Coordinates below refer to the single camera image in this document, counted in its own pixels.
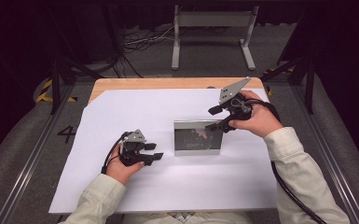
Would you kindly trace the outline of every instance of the forearm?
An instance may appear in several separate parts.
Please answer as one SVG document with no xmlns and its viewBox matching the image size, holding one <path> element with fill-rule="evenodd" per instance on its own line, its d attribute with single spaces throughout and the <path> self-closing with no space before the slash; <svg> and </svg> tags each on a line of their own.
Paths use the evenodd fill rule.
<svg viewBox="0 0 359 224">
<path fill-rule="evenodd" d="M 120 202 L 125 187 L 108 175 L 98 175 L 83 191 L 77 209 L 63 223 L 105 223 Z"/>
<path fill-rule="evenodd" d="M 349 223 L 336 205 L 318 164 L 304 152 L 293 128 L 282 128 L 264 138 L 269 157 L 290 190 L 327 223 Z M 278 186 L 278 211 L 282 223 L 312 223 Z"/>
</svg>

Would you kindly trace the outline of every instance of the white paper sheet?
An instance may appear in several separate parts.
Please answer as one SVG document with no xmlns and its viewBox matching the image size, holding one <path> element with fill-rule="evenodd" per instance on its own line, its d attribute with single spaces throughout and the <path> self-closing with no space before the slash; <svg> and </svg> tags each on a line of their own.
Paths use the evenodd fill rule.
<svg viewBox="0 0 359 224">
<path fill-rule="evenodd" d="M 252 89 L 263 100 L 263 89 Z M 124 132 L 140 129 L 161 161 L 132 176 L 118 213 L 213 211 L 276 206 L 276 181 L 264 141 L 242 130 L 223 136 L 220 155 L 175 157 L 173 121 L 223 119 L 212 116 L 220 90 L 105 91 L 83 112 L 72 151 L 49 212 L 75 211 L 83 189 L 103 166 L 109 149 Z"/>
</svg>

